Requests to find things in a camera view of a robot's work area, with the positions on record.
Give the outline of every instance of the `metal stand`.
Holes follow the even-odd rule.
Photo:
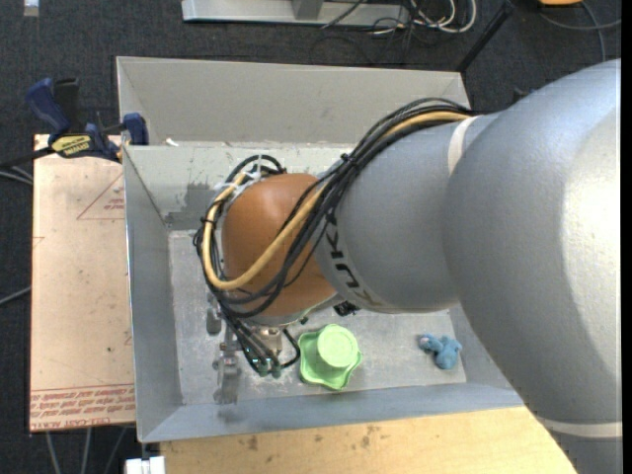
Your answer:
[[[186,22],[249,22],[325,25],[350,9],[353,3],[325,0],[183,0]],[[386,18],[403,21],[399,5],[360,4],[339,23],[345,26],[371,27],[378,20],[391,26]]]

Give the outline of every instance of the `blue clamp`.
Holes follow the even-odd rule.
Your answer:
[[[121,124],[106,130],[100,130],[95,124],[88,123],[83,133],[68,133],[71,122],[55,101],[52,86],[51,79],[42,79],[29,89],[26,97],[33,113],[53,127],[54,132],[48,138],[51,151],[64,158],[93,156],[117,162],[120,159],[120,147],[108,139],[108,130],[127,130],[130,143],[134,145],[149,143],[147,126],[139,113],[125,115]]]
[[[423,334],[419,338],[419,347],[428,354],[434,354],[434,364],[443,370],[454,368],[458,352],[463,349],[455,339],[443,336],[439,340],[432,334]]]

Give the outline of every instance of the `gray box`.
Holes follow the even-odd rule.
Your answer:
[[[458,308],[397,316],[360,311],[346,318],[331,309],[316,312],[306,325],[291,326],[292,333],[335,322],[355,333],[364,354],[344,391],[301,383],[297,366],[280,379],[260,378],[242,360],[238,403],[217,405],[212,397],[211,363],[221,336],[205,330],[206,287],[192,235],[213,186],[242,158],[262,152],[292,172],[318,173],[376,119],[412,100],[443,96],[467,104],[457,74],[119,58],[118,79],[121,114],[141,112],[152,143],[179,144],[126,147],[123,159],[140,440],[521,403]],[[426,332],[456,335],[464,345],[454,370],[439,370],[418,348],[417,337]]]

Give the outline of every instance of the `small blue object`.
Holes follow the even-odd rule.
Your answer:
[[[443,336],[439,340],[432,334],[423,334],[419,338],[419,346],[428,354],[434,353],[434,363],[443,370],[448,370],[456,365],[458,352],[463,349],[455,339]]]

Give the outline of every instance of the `gray carpet floor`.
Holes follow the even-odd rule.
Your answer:
[[[184,24],[181,1],[40,0],[35,19],[23,16],[24,0],[0,0],[0,161],[29,152],[31,135],[46,130],[24,103],[29,86],[45,76],[79,77],[82,114],[93,119],[99,111],[108,121],[118,116],[118,55],[454,70],[504,2],[478,0],[478,20],[469,32],[420,31],[405,51],[400,39],[352,30]],[[601,23],[621,16],[621,0],[588,3]],[[592,24],[581,7],[543,11],[533,0],[521,2],[466,72],[475,110],[504,109],[514,89],[537,89],[602,60],[596,32],[553,27],[542,12],[570,25]],[[604,30],[602,37],[606,58],[620,57],[621,27]],[[30,283],[32,193],[0,179],[0,198],[1,298]],[[29,327],[28,295],[0,308],[0,473],[53,472],[44,437],[27,427]],[[103,470],[119,433],[95,430],[88,472]],[[79,472],[84,434],[54,436],[63,472]],[[133,431],[127,432],[111,472],[139,451]]]

